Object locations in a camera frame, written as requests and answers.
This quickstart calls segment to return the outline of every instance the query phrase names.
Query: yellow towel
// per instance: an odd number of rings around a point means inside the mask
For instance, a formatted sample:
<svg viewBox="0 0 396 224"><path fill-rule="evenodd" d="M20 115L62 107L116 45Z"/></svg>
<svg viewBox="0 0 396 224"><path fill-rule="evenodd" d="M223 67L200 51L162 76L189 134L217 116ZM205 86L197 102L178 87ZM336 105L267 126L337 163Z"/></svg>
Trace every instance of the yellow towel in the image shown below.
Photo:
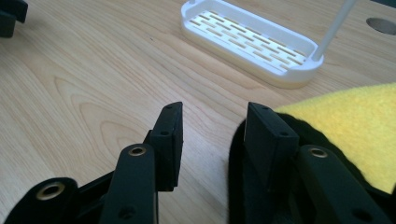
<svg viewBox="0 0 396 224"><path fill-rule="evenodd" d="M361 87L282 106L338 146L375 188L396 182L396 83Z"/></svg>

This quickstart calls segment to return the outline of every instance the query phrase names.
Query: wooden surface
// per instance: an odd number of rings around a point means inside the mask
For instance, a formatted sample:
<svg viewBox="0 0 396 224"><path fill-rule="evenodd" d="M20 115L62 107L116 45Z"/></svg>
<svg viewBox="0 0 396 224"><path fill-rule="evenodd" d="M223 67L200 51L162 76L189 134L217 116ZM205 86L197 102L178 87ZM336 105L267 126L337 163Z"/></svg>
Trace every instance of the wooden surface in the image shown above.
<svg viewBox="0 0 396 224"><path fill-rule="evenodd" d="M232 0L316 42L342 0ZM228 150L249 101L276 108L396 81L396 36L366 24L396 10L360 0L318 75L282 90L186 39L182 0L30 0L25 24L0 39L0 222L33 185L80 185L114 169L164 105L184 103L179 187L160 193L161 223L226 223Z"/></svg>

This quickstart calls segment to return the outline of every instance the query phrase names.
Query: slotted tray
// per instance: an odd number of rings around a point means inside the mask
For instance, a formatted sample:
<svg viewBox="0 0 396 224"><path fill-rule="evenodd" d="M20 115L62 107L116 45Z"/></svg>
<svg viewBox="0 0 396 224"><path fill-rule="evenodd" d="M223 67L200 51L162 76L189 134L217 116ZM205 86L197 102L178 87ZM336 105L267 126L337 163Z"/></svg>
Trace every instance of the slotted tray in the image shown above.
<svg viewBox="0 0 396 224"><path fill-rule="evenodd" d="M190 0L182 6L181 17L187 38L254 76L288 89L302 87L315 75L323 63L322 53L344 20L338 17L333 34L326 35L327 43L316 52L318 45L309 38L224 1Z"/></svg>

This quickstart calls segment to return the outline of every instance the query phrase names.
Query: white rod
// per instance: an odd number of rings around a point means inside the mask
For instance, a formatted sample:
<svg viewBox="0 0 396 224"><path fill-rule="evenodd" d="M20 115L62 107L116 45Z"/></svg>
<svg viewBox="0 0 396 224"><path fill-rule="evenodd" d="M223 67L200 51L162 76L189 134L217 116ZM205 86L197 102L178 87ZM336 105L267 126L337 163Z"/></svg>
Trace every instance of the white rod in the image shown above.
<svg viewBox="0 0 396 224"><path fill-rule="evenodd" d="M332 25L330 26L329 30L327 31L326 35L323 37L321 43L319 44L317 50L312 55L312 60L314 62L319 61L321 56L323 55L324 51L326 51L327 47L329 46L332 38L337 33L340 26L343 24L347 14L349 13L350 9L353 8L355 5L356 0L346 0L341 9L338 11L337 16L335 17Z"/></svg>

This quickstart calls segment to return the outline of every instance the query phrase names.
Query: wooden table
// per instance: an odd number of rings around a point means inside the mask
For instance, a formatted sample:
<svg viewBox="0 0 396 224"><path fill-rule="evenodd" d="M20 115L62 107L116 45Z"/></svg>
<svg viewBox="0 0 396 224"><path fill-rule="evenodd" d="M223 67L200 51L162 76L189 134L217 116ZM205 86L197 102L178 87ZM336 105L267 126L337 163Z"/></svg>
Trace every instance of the wooden table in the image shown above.
<svg viewBox="0 0 396 224"><path fill-rule="evenodd" d="M319 42L342 0L231 0ZM396 37L366 24L396 9L358 1L305 87L282 90L181 33L182 0L30 0L0 39L0 222L33 185L80 185L114 169L164 105L184 103L179 187L160 193L161 223L226 223L228 150L249 101L276 108L396 81Z"/></svg>

